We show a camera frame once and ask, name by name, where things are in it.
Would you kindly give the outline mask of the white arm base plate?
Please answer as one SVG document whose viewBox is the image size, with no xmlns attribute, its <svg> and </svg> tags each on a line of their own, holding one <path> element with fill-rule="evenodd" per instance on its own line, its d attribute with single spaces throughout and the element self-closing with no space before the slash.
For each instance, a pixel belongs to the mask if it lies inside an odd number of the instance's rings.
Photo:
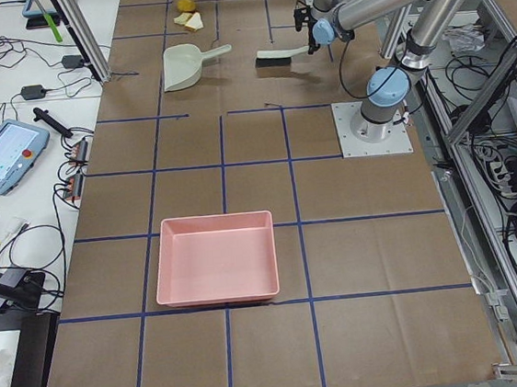
<svg viewBox="0 0 517 387">
<path fill-rule="evenodd" d="M 330 106 L 344 158 L 413 153 L 408 130 L 398 111 L 386 124 L 374 124 L 363 117 L 361 101 L 333 103 Z"/>
</svg>

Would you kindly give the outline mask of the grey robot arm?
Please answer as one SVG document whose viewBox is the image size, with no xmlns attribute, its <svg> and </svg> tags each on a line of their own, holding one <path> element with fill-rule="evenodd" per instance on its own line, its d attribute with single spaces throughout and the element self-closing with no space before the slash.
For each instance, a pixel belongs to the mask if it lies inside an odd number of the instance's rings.
<svg viewBox="0 0 517 387">
<path fill-rule="evenodd" d="M 295 28 L 308 29 L 308 51 L 334 40 L 348 43 L 358 28 L 389 17 L 384 48 L 389 64 L 377 70 L 361 97 L 364 134 L 393 122 L 396 109 L 425 73 L 449 18 L 464 0 L 311 0 L 295 8 Z"/>
</svg>

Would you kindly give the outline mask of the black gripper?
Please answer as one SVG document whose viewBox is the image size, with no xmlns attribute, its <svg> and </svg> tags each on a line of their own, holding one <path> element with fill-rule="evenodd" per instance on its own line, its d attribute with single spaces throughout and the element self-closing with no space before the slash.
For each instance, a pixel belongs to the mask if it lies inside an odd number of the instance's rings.
<svg viewBox="0 0 517 387">
<path fill-rule="evenodd" d="M 311 6 L 302 0 L 296 0 L 293 9 L 294 29 L 301 32 L 304 27 L 313 27 Z"/>
</svg>

